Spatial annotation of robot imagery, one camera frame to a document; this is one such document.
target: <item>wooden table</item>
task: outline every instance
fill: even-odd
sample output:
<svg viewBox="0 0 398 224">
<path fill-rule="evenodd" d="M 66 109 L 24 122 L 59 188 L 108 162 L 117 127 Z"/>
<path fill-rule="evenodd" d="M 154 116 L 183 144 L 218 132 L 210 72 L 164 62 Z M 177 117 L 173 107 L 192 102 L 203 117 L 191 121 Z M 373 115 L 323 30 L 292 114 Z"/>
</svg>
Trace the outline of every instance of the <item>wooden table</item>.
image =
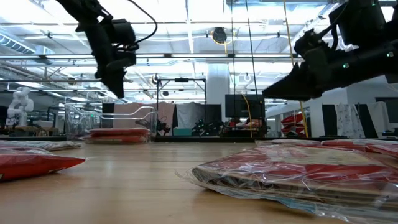
<svg viewBox="0 0 398 224">
<path fill-rule="evenodd" d="M 52 174 L 0 184 L 0 220 L 16 223 L 343 223 L 267 200 L 241 200 L 205 190 L 175 171 L 252 144 L 154 143 L 60 151 L 88 157 Z"/>
</svg>

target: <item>white pillar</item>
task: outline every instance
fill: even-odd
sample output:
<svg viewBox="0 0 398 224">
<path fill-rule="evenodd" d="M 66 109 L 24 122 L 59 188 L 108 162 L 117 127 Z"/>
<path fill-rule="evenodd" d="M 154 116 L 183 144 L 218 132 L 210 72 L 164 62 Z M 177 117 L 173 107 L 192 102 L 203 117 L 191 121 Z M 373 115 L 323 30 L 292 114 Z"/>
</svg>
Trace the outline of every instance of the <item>white pillar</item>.
<svg viewBox="0 0 398 224">
<path fill-rule="evenodd" d="M 223 121 L 225 117 L 225 95 L 229 94 L 229 70 L 228 64 L 209 64 L 207 74 L 207 103 L 220 104 Z"/>
</svg>

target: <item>ceiling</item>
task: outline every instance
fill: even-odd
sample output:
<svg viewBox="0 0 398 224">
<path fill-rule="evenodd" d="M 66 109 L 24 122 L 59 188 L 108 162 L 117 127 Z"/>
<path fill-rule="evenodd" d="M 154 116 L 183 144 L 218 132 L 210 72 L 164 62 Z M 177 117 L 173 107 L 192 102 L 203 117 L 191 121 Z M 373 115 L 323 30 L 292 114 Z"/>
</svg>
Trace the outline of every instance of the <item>ceiling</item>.
<svg viewBox="0 0 398 224">
<path fill-rule="evenodd" d="M 99 0 L 99 2 L 115 19 L 127 19 L 138 39 L 149 35 L 154 30 L 155 26 L 151 19 L 129 1 Z M 235 0 L 232 8 L 230 2 L 225 0 L 136 0 L 136 3 L 152 15 L 159 25 L 153 37 L 141 42 L 137 53 L 287 54 L 290 50 L 288 33 L 292 42 L 295 42 L 304 31 L 311 27 L 318 32 L 323 30 L 329 25 L 328 13 L 337 6 L 337 4 L 329 4 L 331 1 L 326 0 L 286 0 L 288 31 L 282 1 L 248 0 L 247 9 L 244 0 Z M 383 7 L 383 12 L 389 20 L 392 16 L 392 8 Z M 84 33 L 76 33 L 76 27 L 77 21 L 55 0 L 13 0 L 0 7 L 0 34 L 8 35 L 32 49 L 45 46 L 49 49 L 48 52 L 71 55 L 71 57 L 75 54 L 90 54 L 90 45 Z M 210 34 L 215 27 L 224 27 L 228 36 L 227 42 L 230 44 L 214 43 Z M 327 35 L 325 40 L 330 42 L 331 37 Z M 0 46 L 0 53 L 19 54 L 3 45 Z M 3 79 L 67 80 L 73 77 L 92 80 L 96 72 L 96 64 L 92 59 L 58 59 L 51 61 L 50 65 L 37 63 L 34 60 L 1 60 L 0 62 L 3 63 L 4 68 L 13 66 L 8 74 L 3 74 Z M 126 92 L 126 100 L 153 101 L 151 98 L 155 92 L 144 92 L 143 89 L 155 88 L 152 84 L 152 77 L 155 74 L 160 78 L 206 78 L 213 73 L 209 70 L 209 63 L 225 63 L 231 75 L 231 87 L 248 93 L 252 93 L 251 89 L 254 88 L 254 73 L 257 88 L 260 91 L 286 76 L 292 68 L 292 64 L 286 59 L 267 62 L 256 60 L 253 63 L 251 60 L 219 62 L 215 59 L 142 58 L 137 61 L 136 66 L 127 69 L 126 79 L 129 82 L 124 85 L 125 88 L 134 91 Z M 100 82 L 82 82 L 73 85 L 41 83 L 41 85 L 37 89 L 106 89 Z M 170 82 L 164 87 L 165 90 L 192 89 L 194 91 L 176 91 L 175 93 L 170 91 L 169 96 L 161 96 L 161 99 L 200 101 L 204 97 L 201 87 L 200 83 L 194 82 L 184 84 Z M 91 100 L 100 100 L 104 96 L 114 97 L 106 91 L 103 91 L 101 95 L 95 91 L 90 94 L 88 92 L 80 96 Z M 68 92 L 58 92 L 58 94 L 72 95 Z"/>
</svg>

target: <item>white humanoid robot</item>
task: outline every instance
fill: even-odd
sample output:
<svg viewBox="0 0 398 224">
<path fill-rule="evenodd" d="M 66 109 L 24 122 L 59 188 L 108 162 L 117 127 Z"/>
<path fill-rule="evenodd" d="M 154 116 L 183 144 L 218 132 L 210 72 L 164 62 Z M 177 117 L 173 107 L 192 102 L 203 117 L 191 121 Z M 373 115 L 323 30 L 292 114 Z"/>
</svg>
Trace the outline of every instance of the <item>white humanoid robot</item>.
<svg viewBox="0 0 398 224">
<path fill-rule="evenodd" d="M 27 124 L 27 112 L 33 111 L 33 100 L 29 99 L 28 94 L 30 88 L 19 87 L 17 91 L 12 94 L 12 102 L 7 110 L 7 121 L 6 125 L 14 125 L 16 123 L 16 114 L 19 115 L 18 126 L 26 126 Z"/>
</svg>

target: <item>table surface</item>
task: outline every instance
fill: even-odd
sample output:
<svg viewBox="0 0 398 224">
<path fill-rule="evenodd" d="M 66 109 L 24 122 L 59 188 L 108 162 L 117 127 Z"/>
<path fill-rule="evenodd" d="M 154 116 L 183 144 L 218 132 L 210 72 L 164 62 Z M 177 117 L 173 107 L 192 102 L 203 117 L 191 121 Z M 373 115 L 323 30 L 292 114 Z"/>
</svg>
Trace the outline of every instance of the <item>table surface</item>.
<svg viewBox="0 0 398 224">
<path fill-rule="evenodd" d="M 58 174 L 0 184 L 1 223 L 343 223 L 203 189 L 175 172 L 253 144 L 87 145 L 56 152 L 87 157 Z"/>
</svg>

